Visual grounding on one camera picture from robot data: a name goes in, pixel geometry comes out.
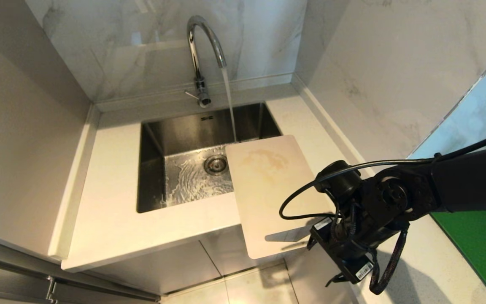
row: cabinet door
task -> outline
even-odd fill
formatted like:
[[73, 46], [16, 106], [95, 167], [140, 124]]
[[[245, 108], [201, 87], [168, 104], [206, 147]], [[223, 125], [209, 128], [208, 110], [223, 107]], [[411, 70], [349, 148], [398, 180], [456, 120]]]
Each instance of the cabinet door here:
[[220, 277], [198, 241], [94, 268], [91, 272], [157, 294]]
[[222, 275], [258, 265], [248, 257], [241, 225], [207, 233], [200, 241]]
[[72, 285], [56, 283], [52, 298], [58, 304], [153, 304], [146, 301], [125, 296], [118, 296]]
[[0, 268], [0, 298], [24, 302], [46, 302], [50, 282], [42, 277], [32, 277]]

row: cutting board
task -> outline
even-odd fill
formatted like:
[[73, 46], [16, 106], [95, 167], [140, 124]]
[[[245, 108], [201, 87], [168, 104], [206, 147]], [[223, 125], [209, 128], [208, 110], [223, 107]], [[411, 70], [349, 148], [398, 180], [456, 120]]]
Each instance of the cutting board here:
[[[232, 144], [226, 147], [226, 156], [249, 257], [265, 258], [304, 247], [307, 237], [301, 237], [319, 219], [283, 220], [278, 215], [282, 202], [314, 179], [295, 137]], [[284, 214], [333, 210], [328, 198], [311, 188], [292, 200]]]

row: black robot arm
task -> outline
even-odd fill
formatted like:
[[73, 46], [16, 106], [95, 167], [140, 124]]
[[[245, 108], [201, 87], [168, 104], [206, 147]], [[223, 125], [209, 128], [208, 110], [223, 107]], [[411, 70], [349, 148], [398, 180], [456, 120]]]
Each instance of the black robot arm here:
[[[322, 214], [326, 218], [312, 227], [308, 244], [309, 249], [316, 243], [322, 246], [341, 270], [327, 285], [358, 283], [372, 272], [370, 290], [380, 294], [395, 271], [410, 221], [430, 212], [486, 210], [486, 150], [467, 154], [484, 146], [486, 140], [444, 156], [399, 161], [401, 164], [368, 179], [361, 179], [354, 169], [370, 167], [367, 164], [349, 166], [337, 161], [303, 186], [303, 190], [314, 186], [318, 192], [326, 193], [337, 209], [334, 215]], [[282, 213], [301, 189], [281, 206], [279, 213], [284, 219], [317, 216]], [[397, 233], [397, 244], [380, 279], [376, 248]]]

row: label sticker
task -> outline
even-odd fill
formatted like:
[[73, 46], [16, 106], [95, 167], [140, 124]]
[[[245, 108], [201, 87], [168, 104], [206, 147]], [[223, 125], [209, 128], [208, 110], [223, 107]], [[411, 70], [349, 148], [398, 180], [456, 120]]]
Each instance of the label sticker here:
[[316, 230], [320, 230], [322, 229], [325, 225], [331, 223], [332, 220], [330, 217], [326, 217], [325, 219], [319, 221], [318, 223], [314, 224], [314, 227], [316, 228]]
[[371, 262], [367, 262], [365, 266], [361, 267], [359, 271], [355, 274], [358, 280], [363, 279], [371, 270], [373, 269], [373, 264]]

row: faucet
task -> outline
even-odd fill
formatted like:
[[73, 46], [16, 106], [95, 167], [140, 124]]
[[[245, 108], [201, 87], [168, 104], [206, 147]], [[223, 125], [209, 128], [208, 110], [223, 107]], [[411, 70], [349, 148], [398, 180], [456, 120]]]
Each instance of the faucet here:
[[194, 65], [194, 72], [196, 77], [194, 78], [194, 84], [196, 85], [197, 96], [185, 91], [186, 94], [196, 98], [198, 100], [199, 106], [202, 108], [207, 108], [211, 104], [211, 99], [208, 94], [208, 87], [206, 87], [205, 78], [202, 76], [200, 71], [200, 64], [198, 63], [198, 54], [196, 52], [196, 46], [194, 44], [194, 29], [196, 26], [201, 27], [211, 42], [213, 51], [215, 52], [216, 63], [218, 63], [219, 68], [226, 67], [226, 60], [224, 59], [224, 53], [222, 52], [222, 47], [220, 46], [219, 39], [216, 37], [215, 33], [209, 27], [208, 22], [201, 16], [192, 16], [187, 23], [187, 38], [189, 39], [189, 47], [191, 48], [192, 64]]

